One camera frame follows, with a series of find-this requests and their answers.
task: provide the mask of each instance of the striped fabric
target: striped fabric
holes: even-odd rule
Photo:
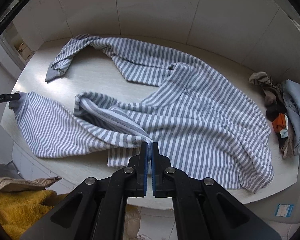
[[[143,141],[188,176],[214,178],[251,192],[273,179],[270,128],[257,105],[202,60],[125,38],[80,35],[61,50],[47,81],[62,76],[86,46],[101,49],[127,81],[158,86],[140,103],[96,92],[75,97],[74,113],[34,92],[11,103],[18,126],[38,157],[59,158],[108,149],[109,166],[125,166]]]

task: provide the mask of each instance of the pile of clothes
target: pile of clothes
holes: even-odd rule
[[[274,84],[266,72],[253,73],[249,82],[262,87],[266,117],[272,122],[283,158],[300,155],[300,84]]]

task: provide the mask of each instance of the white table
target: white table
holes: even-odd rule
[[[265,114],[264,95],[259,87],[248,83],[248,78],[253,73],[250,69],[222,56],[192,46],[155,38],[131,36],[130,38],[172,47],[201,58],[228,78],[234,86],[252,98]],[[74,57],[70,68],[62,78],[48,84],[45,83],[44,79],[49,63],[54,60],[67,41],[68,39],[61,39],[44,43],[21,73],[12,92],[17,90],[22,92],[35,91],[43,96],[58,100],[68,109],[73,110],[74,97],[82,91],[97,91],[123,102],[138,102],[157,89],[156,87],[128,83],[111,59],[91,47],[85,48]],[[116,170],[107,166],[106,152],[61,159],[36,158],[21,135],[13,111],[8,109],[8,105],[3,113],[1,125],[12,139],[39,163],[76,185],[90,176],[97,179],[109,177]],[[268,187],[261,189],[256,194],[245,189],[229,190],[243,204],[266,198],[284,190],[297,181],[298,157],[287,160],[282,159],[274,132],[271,133],[269,144],[272,152],[274,180]],[[129,198],[128,203],[156,209],[173,208],[171,199],[156,199],[152,196],[151,178],[148,178],[147,196],[144,198]]]

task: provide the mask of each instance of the pile of socks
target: pile of socks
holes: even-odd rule
[[[281,84],[273,84],[266,72],[253,73],[249,83],[258,85],[265,94],[266,117],[272,122],[274,132],[278,137],[279,148],[283,158],[293,156],[294,129],[287,116],[287,109],[283,101]]]

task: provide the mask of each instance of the gray cuff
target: gray cuff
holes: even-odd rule
[[[19,112],[22,108],[22,105],[28,96],[28,94],[24,93],[24,92],[17,91],[16,93],[20,94],[20,99],[9,102],[9,109],[13,110],[15,116],[17,116],[17,114],[19,114]]]
[[[50,63],[50,65],[48,67],[48,71],[47,71],[47,75],[46,75],[45,81],[47,83],[59,77],[59,71],[53,69],[51,66],[52,66],[52,62]]]

